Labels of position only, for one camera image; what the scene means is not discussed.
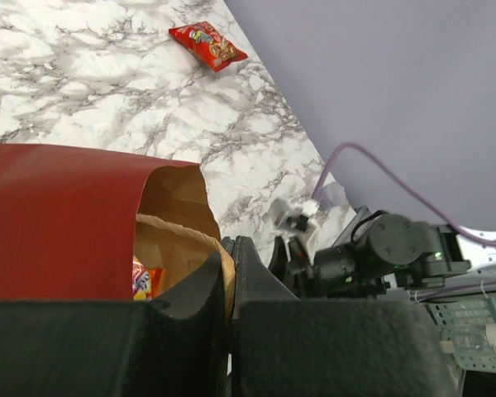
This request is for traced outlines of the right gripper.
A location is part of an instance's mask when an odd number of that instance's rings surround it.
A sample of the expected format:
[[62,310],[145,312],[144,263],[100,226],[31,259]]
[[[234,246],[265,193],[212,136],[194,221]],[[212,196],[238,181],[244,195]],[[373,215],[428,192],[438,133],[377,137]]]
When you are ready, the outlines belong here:
[[269,271],[299,298],[366,298],[376,295],[376,279],[367,280],[348,244],[316,252],[311,260],[298,237],[274,239]]

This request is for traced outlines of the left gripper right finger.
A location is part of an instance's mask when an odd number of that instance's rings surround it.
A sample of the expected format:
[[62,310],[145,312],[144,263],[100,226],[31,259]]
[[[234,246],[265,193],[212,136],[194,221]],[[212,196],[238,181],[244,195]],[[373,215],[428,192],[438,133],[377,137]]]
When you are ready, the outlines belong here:
[[234,396],[453,396],[437,331],[418,305],[298,299],[254,242],[231,243]]

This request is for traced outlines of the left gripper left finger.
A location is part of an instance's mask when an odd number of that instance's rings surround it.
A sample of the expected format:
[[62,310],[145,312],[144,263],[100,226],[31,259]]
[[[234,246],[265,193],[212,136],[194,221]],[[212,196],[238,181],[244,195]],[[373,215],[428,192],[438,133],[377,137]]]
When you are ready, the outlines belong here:
[[150,302],[0,302],[0,396],[222,396],[218,254]]

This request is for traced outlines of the orange Fox's fruits candy bag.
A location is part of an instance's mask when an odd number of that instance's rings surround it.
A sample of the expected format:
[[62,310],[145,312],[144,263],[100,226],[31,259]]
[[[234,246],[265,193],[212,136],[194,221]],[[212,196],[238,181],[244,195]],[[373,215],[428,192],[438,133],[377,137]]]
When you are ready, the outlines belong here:
[[161,291],[163,269],[146,268],[137,257],[133,258],[132,294],[135,301],[150,301]]

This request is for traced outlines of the red paper bag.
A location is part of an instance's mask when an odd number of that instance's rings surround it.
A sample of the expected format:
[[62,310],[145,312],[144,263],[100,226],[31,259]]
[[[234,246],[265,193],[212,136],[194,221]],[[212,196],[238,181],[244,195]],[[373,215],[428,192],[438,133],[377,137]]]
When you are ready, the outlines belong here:
[[219,241],[198,164],[0,144],[0,301],[129,300],[133,258],[169,289]]

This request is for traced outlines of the red snack packet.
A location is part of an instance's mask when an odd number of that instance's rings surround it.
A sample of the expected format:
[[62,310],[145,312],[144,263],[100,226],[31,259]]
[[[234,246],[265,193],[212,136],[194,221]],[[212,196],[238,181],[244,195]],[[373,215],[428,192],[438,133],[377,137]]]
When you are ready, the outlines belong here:
[[214,72],[220,72],[230,64],[248,58],[244,51],[238,49],[209,22],[173,27],[168,29],[168,33]]

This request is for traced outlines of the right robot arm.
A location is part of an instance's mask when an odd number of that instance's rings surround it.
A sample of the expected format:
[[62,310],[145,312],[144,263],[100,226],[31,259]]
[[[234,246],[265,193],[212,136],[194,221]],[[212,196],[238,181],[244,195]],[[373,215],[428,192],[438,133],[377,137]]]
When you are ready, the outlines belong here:
[[315,248],[312,218],[287,211],[276,220],[291,232],[276,237],[269,271],[300,298],[369,298],[397,287],[447,291],[449,278],[496,271],[496,232],[415,222],[402,215],[361,210],[336,242]]

